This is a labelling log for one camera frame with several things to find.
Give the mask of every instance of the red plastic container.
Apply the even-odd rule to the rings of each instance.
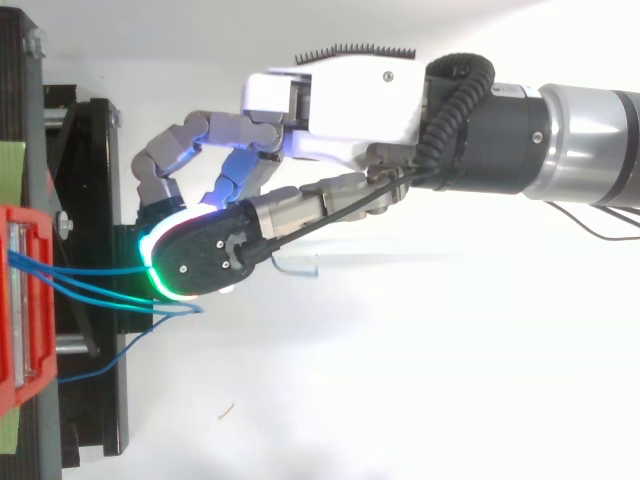
[[[0,416],[41,392],[56,376],[56,333],[53,289],[37,278],[27,278],[28,345],[30,372],[15,385],[13,326],[11,319],[9,225],[27,226],[29,257],[52,265],[51,218],[37,210],[0,206]]]

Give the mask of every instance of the black cable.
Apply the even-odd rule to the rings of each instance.
[[[600,240],[606,240],[607,242],[626,242],[626,241],[630,241],[630,240],[640,240],[640,237],[605,237],[604,235],[600,235],[599,233],[594,232],[593,230],[591,230],[584,223],[582,223],[575,216],[573,216],[573,214],[569,213],[567,210],[562,208],[560,205],[557,205],[557,204],[555,204],[553,202],[545,202],[545,203],[547,205],[552,206],[553,208],[555,208],[559,212],[563,213],[567,217],[569,217],[571,220],[576,222],[578,225],[580,225],[583,229],[585,229],[591,235],[593,235],[594,237],[599,238]]]
[[[611,208],[615,208],[616,210],[622,210],[623,212],[630,213],[631,215],[640,216],[640,210],[638,210],[637,208],[631,208],[631,207],[611,207]]]
[[[464,77],[455,92],[431,119],[417,145],[417,161],[440,165],[440,157],[458,134],[480,101],[491,91],[495,70],[486,58],[472,53],[454,53],[427,65],[428,76],[456,80]]]
[[[240,256],[242,257],[244,262],[250,264],[259,263],[262,260],[268,258],[269,255],[271,255],[273,252],[282,248],[284,245],[291,243],[294,240],[298,240],[305,235],[309,235],[310,233],[315,232],[316,230],[319,230],[331,223],[337,222],[347,215],[357,212],[362,207],[380,198],[382,195],[398,188],[399,186],[404,185],[405,183],[413,182],[415,180],[422,180],[427,177],[437,175],[438,173],[439,170],[433,169],[427,172],[420,171],[410,173],[392,180],[388,184],[378,188],[377,190],[374,190],[369,195],[353,202],[351,205],[344,207],[337,212],[333,212],[331,215],[327,215],[320,220],[310,223],[309,225],[302,227],[300,230],[296,230],[295,232],[292,232],[288,235],[284,235],[280,238],[269,240],[267,242],[258,242],[254,244],[244,245],[240,247]]]
[[[623,222],[628,223],[629,225],[633,225],[636,228],[640,228],[640,222],[636,222],[635,220],[632,220],[631,218],[626,217],[626,216],[622,215],[621,213],[618,213],[618,212],[616,212],[614,210],[611,210],[610,208],[607,208],[607,207],[599,207],[599,206],[596,206],[596,205],[592,205],[592,206],[593,206],[593,208],[596,208],[596,209],[600,210],[601,212],[604,212],[604,213],[606,213],[608,215],[611,215],[612,217],[615,217],[618,220],[622,220]]]

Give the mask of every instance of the white wall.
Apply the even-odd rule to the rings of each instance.
[[[236,111],[249,73],[340,41],[423,60],[475,51],[500,81],[640,91],[622,0],[17,3],[49,34],[46,79],[123,111],[123,167],[191,110]],[[222,158],[181,172],[188,199]],[[288,162],[272,185],[336,173]],[[86,449],[65,478],[638,478],[637,248],[520,197],[411,192],[290,249],[321,254],[319,279],[263,265],[142,342],[128,358],[129,449]]]

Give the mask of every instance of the green led light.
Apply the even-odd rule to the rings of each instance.
[[[162,220],[153,228],[153,230],[151,230],[151,232],[149,232],[148,235],[145,235],[140,239],[140,242],[138,243],[138,249],[140,250],[142,262],[145,266],[149,267],[149,270],[147,271],[149,280],[151,280],[151,283],[161,295],[171,300],[181,302],[191,301],[198,298],[197,295],[180,295],[172,292],[166,287],[166,285],[162,283],[160,275],[158,275],[158,272],[153,267],[153,248],[155,247],[156,243],[158,243],[158,240],[160,240],[160,238],[162,238],[162,236],[173,227],[189,220],[193,220],[194,218],[201,217],[202,215],[207,215],[209,213],[215,212],[216,210],[216,207],[214,207],[213,205],[207,205],[206,203],[199,203],[194,207],[180,210],[179,212],[174,213],[170,217]]]

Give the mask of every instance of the blue wire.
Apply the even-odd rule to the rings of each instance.
[[[19,253],[12,252],[12,251],[9,252],[9,264],[13,268],[17,268],[19,270],[22,270],[22,271],[28,273],[29,275],[33,275],[34,277],[38,278],[41,282],[44,282],[45,284],[53,287],[54,289],[56,289],[60,293],[63,293],[64,295],[67,295],[67,296],[69,296],[71,298],[74,298],[76,300],[79,300],[81,302],[88,303],[90,305],[95,305],[95,306],[98,306],[98,307],[113,308],[113,309],[118,309],[118,310],[128,310],[128,311],[140,312],[140,313],[150,313],[150,314],[164,315],[163,318],[161,318],[155,324],[153,324],[151,327],[149,327],[147,330],[145,330],[144,332],[142,332],[138,336],[136,336],[126,347],[124,347],[120,352],[118,352],[118,354],[113,358],[113,360],[111,360],[111,362],[109,362],[104,367],[102,367],[102,368],[100,368],[98,370],[95,370],[93,372],[83,373],[83,374],[80,374],[80,375],[75,375],[75,376],[67,377],[67,378],[58,378],[58,383],[75,382],[75,381],[78,381],[78,380],[83,380],[85,378],[92,378],[92,377],[97,377],[98,375],[102,375],[103,373],[109,371],[115,365],[117,365],[118,362],[127,354],[127,352],[139,340],[142,339],[142,337],[145,337],[146,335],[148,335],[151,332],[153,332],[157,327],[162,325],[164,322],[166,322],[170,318],[189,315],[191,313],[202,313],[203,312],[202,307],[199,307],[198,305],[194,305],[194,304],[191,304],[191,303],[184,303],[184,302],[171,302],[170,303],[170,302],[160,302],[160,301],[147,300],[147,299],[142,299],[142,298],[137,298],[137,297],[131,297],[129,295],[124,295],[124,294],[121,294],[121,293],[118,293],[118,292],[113,292],[111,290],[100,288],[100,287],[97,287],[95,285],[90,285],[88,283],[81,282],[81,281],[78,281],[78,280],[75,280],[73,278],[69,278],[69,277],[63,275],[63,273],[77,274],[77,275],[126,275],[126,274],[129,274],[129,273],[140,273],[140,272],[146,271],[146,270],[148,270],[146,267],[132,267],[132,268],[113,269],[113,270],[84,270],[84,269],[77,269],[77,268],[60,268],[60,267],[53,267],[51,265],[47,265],[47,264],[38,262],[36,260],[33,260],[30,257],[27,257],[25,255],[21,255]],[[189,307],[189,310],[177,311],[177,312],[168,312],[168,311],[163,311],[163,310],[154,310],[154,309],[149,309],[149,308],[136,307],[134,305],[124,305],[124,304],[120,304],[120,303],[106,302],[106,301],[99,300],[99,299],[96,299],[96,298],[87,297],[85,295],[81,295],[81,294],[76,293],[76,292],[74,292],[72,290],[69,290],[68,288],[60,285],[59,283],[48,279],[47,277],[45,277],[42,274],[42,272],[51,275],[52,278],[57,278],[58,280],[66,282],[66,283],[68,283],[70,285],[74,285],[76,287],[79,287],[79,288],[82,288],[82,289],[85,289],[85,290],[89,290],[89,291],[92,291],[94,293],[99,293],[101,295],[105,295],[105,296],[108,296],[108,297],[118,298],[120,300],[128,300],[128,301],[136,302],[136,303],[142,303],[142,304],[145,304],[145,305],[183,306],[183,307]]]
[[[170,312],[168,310],[154,310],[151,308],[142,308],[142,307],[136,307],[135,305],[125,305],[122,303],[114,303],[114,302],[106,302],[104,300],[98,300],[97,298],[91,298],[91,297],[87,297],[85,295],[76,293],[72,290],[69,290],[68,288],[60,285],[59,283],[54,282],[53,280],[49,280],[47,277],[45,277],[44,275],[42,275],[40,272],[37,272],[35,270],[30,270],[30,269],[26,269],[23,268],[23,271],[25,271],[26,273],[33,275],[34,277],[36,277],[37,279],[39,279],[41,282],[46,283],[47,285],[55,288],[57,291],[59,291],[60,293],[63,293],[75,300],[78,300],[80,302],[85,302],[88,303],[89,305],[95,305],[96,307],[104,307],[104,308],[114,308],[116,310],[127,310],[130,312],[138,312],[138,313],[151,313],[151,314],[157,314],[157,315],[173,315],[176,312]],[[191,308],[190,310],[187,311],[187,313],[200,313],[202,312],[202,308],[198,307],[197,305],[190,305],[189,307]]]
[[[102,368],[100,368],[98,370],[94,370],[93,372],[81,373],[80,375],[74,375],[73,377],[58,378],[58,383],[76,382],[78,380],[84,380],[85,378],[97,377],[98,375],[102,375],[103,373],[108,372],[109,370],[111,370],[113,367],[115,367],[118,364],[118,362],[127,354],[127,352],[139,340],[142,339],[142,337],[145,337],[145,336],[149,335],[151,332],[153,332],[156,328],[158,328],[160,325],[162,325],[164,322],[166,322],[170,318],[179,317],[181,315],[188,315],[189,313],[191,313],[191,312],[176,313],[176,314],[167,315],[167,316],[161,318],[154,325],[152,325],[151,327],[146,329],[144,332],[142,332],[140,335],[138,335],[136,338],[131,340],[131,342],[126,347],[124,347],[122,350],[120,350],[120,352],[118,352],[118,354],[113,358],[113,360],[111,360],[104,367],[102,367]]]
[[[14,268],[18,268],[20,270],[23,270],[27,273],[30,273],[33,271],[33,269],[28,265],[28,262],[22,262],[22,259],[20,260],[13,260],[10,259],[9,260],[9,265],[14,267]],[[193,304],[191,303],[185,303],[185,302],[163,302],[160,300],[148,300],[145,298],[138,298],[138,297],[132,297],[130,295],[124,295],[122,293],[118,293],[118,292],[114,292],[112,290],[107,290],[105,288],[100,288],[97,287],[95,285],[91,285],[85,282],[81,282],[80,280],[75,280],[73,278],[67,277],[66,275],[62,275],[60,273],[55,273],[55,272],[47,272],[49,273],[53,278],[56,278],[58,280],[61,280],[65,283],[68,283],[70,285],[82,288],[84,290],[89,290],[90,292],[95,292],[95,293],[99,293],[101,295],[107,296],[107,297],[111,297],[111,298],[117,298],[119,300],[125,300],[125,301],[129,301],[129,302],[134,302],[134,303],[141,303],[144,305],[174,305],[174,306],[181,306],[181,307],[189,307],[189,308],[193,308]]]
[[[9,258],[14,257],[19,260],[23,260],[25,263],[32,264],[38,267],[38,270],[45,270],[47,272],[57,272],[67,275],[87,275],[87,276],[109,276],[109,275],[131,275],[134,273],[143,273],[149,270],[149,267],[128,267],[128,268],[101,268],[101,269],[84,269],[84,268],[66,268],[66,267],[54,267],[53,265],[47,265],[46,263],[38,262],[31,257],[22,255],[21,253],[9,251]]]

